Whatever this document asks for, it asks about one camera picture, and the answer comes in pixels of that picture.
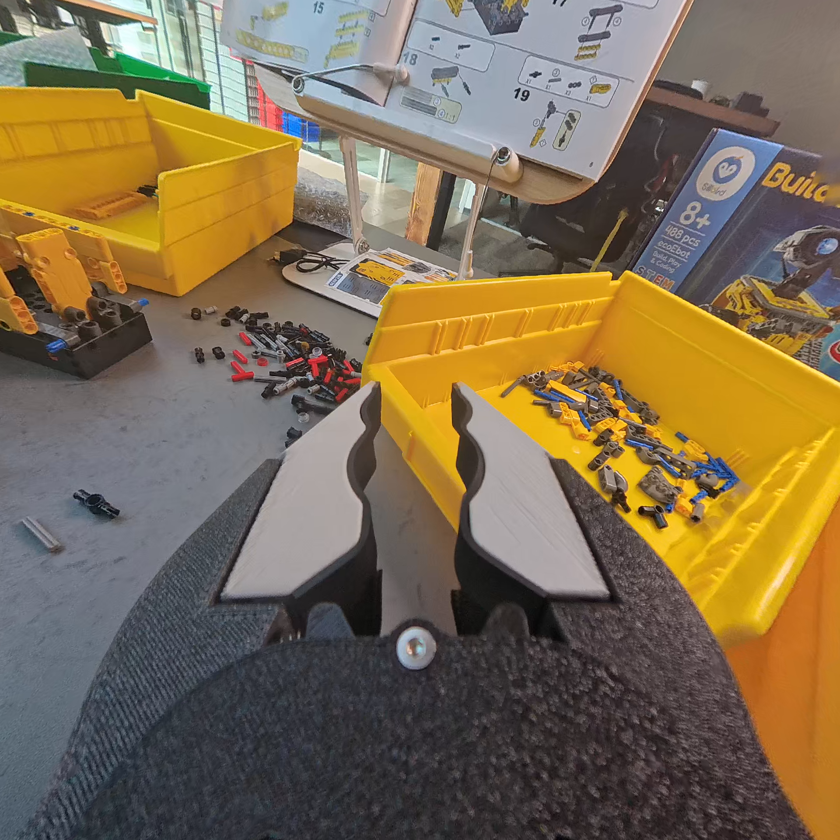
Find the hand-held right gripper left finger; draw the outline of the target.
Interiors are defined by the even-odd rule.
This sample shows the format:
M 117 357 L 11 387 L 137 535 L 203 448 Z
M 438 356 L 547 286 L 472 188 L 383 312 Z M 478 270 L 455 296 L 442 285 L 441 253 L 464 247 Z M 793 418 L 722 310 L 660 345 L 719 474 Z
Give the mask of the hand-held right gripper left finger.
M 355 635 L 382 630 L 382 573 L 366 487 L 382 421 L 377 383 L 363 385 L 287 451 L 219 593 L 223 603 L 278 603 L 303 630 L 337 605 Z

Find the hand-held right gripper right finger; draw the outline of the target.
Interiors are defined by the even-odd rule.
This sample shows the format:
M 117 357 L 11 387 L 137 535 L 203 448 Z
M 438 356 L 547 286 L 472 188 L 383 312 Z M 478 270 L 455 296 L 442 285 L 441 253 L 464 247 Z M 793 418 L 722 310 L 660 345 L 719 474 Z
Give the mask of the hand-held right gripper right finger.
M 519 607 L 532 631 L 556 603 L 611 602 L 560 462 L 463 382 L 452 386 L 451 408 L 465 485 L 455 546 L 464 596 L 487 614 Z

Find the heap of grey yellow lego parts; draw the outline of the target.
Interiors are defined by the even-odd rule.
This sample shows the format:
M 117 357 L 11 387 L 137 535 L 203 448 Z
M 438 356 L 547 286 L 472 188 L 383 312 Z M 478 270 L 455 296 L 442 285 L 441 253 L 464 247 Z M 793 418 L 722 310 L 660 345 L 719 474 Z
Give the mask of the heap of grey yellow lego parts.
M 676 446 L 670 445 L 651 404 L 597 364 L 571 360 L 520 374 L 499 398 L 522 387 L 532 405 L 594 447 L 586 468 L 611 506 L 635 511 L 657 530 L 666 529 L 673 514 L 702 523 L 707 504 L 741 483 L 724 458 L 686 434 L 674 432 Z

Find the pile of small lego pins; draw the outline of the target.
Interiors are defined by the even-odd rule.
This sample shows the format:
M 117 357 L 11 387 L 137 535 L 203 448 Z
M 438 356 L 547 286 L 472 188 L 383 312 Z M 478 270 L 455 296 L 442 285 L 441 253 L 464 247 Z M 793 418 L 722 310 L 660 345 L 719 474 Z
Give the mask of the pile of small lego pins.
M 209 350 L 196 346 L 197 364 L 206 364 L 208 358 L 225 362 L 233 384 L 257 384 L 261 400 L 267 403 L 288 399 L 295 421 L 286 432 L 286 447 L 361 389 L 362 362 L 304 322 L 272 321 L 267 311 L 243 307 L 225 312 L 192 308 L 190 317 L 195 321 L 215 317 L 235 341 L 229 349 L 220 343 Z

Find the light grey lego pin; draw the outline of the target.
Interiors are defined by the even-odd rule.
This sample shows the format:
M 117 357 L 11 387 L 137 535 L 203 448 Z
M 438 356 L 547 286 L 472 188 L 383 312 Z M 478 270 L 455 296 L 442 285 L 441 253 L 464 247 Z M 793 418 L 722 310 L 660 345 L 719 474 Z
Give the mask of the light grey lego pin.
M 58 553 L 65 548 L 64 544 L 58 540 L 58 538 L 38 519 L 26 517 L 22 518 L 20 523 L 23 528 L 49 553 Z

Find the yellow black lego model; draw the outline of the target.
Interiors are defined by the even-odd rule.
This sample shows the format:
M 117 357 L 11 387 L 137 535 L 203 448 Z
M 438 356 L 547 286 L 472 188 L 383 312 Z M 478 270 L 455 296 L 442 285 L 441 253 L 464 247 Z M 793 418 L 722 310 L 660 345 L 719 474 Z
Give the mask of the yellow black lego model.
M 151 344 L 102 237 L 61 227 L 2 234 L 1 351 L 90 380 Z

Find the green plastic bin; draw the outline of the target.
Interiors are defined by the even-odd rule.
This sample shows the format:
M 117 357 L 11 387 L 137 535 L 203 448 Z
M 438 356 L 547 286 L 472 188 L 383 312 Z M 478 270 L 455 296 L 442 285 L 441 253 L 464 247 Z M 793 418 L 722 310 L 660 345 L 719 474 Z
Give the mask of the green plastic bin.
M 135 98 L 137 91 L 146 91 L 200 109 L 211 108 L 211 87 L 203 81 L 119 52 L 105 56 L 93 47 L 89 52 L 95 65 L 93 70 L 26 61 L 25 85 L 30 88 L 113 89 L 120 91 L 126 99 Z

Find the black lego pin connector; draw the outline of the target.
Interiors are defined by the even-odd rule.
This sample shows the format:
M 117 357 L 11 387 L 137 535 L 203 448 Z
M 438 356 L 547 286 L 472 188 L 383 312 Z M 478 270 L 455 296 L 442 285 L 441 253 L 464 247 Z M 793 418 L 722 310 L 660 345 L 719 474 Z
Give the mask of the black lego pin connector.
M 95 516 L 105 517 L 110 520 L 120 516 L 120 509 L 114 507 L 101 494 L 77 490 L 72 494 L 72 497 Z

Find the folded leaflet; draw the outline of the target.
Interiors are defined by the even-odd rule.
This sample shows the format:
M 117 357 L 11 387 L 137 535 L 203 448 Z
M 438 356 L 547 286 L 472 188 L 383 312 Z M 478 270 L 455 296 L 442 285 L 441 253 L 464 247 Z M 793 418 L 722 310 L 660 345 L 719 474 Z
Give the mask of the folded leaflet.
M 456 272 L 393 248 L 368 251 L 346 261 L 326 282 L 337 300 L 378 314 L 387 293 L 399 286 L 449 282 Z

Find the black office chair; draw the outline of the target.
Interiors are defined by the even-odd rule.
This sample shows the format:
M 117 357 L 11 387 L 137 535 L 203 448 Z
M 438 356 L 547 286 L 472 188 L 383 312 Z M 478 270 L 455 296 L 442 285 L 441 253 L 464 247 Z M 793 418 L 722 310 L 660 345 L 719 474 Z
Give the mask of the black office chair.
M 596 257 L 614 261 L 664 194 L 676 156 L 667 150 L 668 122 L 658 110 L 644 109 L 613 162 L 590 189 L 566 202 L 532 204 L 520 224 L 529 249 L 540 249 L 564 263 Z

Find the grey bubble wrap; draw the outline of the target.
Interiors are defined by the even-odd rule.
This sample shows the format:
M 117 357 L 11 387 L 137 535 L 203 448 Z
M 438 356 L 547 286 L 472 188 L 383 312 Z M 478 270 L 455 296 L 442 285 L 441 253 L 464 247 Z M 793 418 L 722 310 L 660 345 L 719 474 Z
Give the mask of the grey bubble wrap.
M 346 185 L 333 178 L 298 168 L 292 219 L 326 229 L 340 237 L 352 237 L 350 202 Z

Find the rack of coloured bins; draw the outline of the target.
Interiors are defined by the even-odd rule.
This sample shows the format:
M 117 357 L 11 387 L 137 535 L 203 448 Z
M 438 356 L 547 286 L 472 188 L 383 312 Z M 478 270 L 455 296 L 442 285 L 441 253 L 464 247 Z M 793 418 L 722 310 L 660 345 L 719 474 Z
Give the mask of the rack of coloured bins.
M 322 150 L 320 127 L 296 114 L 281 110 L 270 100 L 256 77 L 255 65 L 244 60 L 248 120 L 263 128 L 289 134 L 301 140 L 310 150 Z

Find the brown wooden desk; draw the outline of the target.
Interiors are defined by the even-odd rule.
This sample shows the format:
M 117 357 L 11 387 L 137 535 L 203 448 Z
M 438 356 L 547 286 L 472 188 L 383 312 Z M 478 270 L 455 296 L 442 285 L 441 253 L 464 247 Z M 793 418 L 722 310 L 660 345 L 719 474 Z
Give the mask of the brown wooden desk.
M 773 137 L 781 125 L 780 121 L 768 117 L 724 108 L 710 101 L 660 87 L 648 89 L 644 103 L 682 111 L 711 122 L 719 128 L 765 139 Z

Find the wooden support post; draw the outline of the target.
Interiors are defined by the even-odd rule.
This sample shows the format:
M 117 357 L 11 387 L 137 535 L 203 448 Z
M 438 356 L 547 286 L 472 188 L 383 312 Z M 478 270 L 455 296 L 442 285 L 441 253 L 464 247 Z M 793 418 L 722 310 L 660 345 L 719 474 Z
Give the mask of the wooden support post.
M 405 238 L 415 244 L 427 245 L 442 178 L 443 172 L 437 167 L 417 164 L 405 228 Z

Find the orange lego frame panel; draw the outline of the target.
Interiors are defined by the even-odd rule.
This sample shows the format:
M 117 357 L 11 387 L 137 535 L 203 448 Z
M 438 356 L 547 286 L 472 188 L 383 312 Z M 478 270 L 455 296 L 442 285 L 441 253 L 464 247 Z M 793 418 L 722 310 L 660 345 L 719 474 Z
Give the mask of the orange lego frame panel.
M 73 206 L 69 214 L 81 220 L 99 224 L 100 222 L 145 206 L 149 197 L 141 192 L 115 192 L 97 198 L 89 198 Z

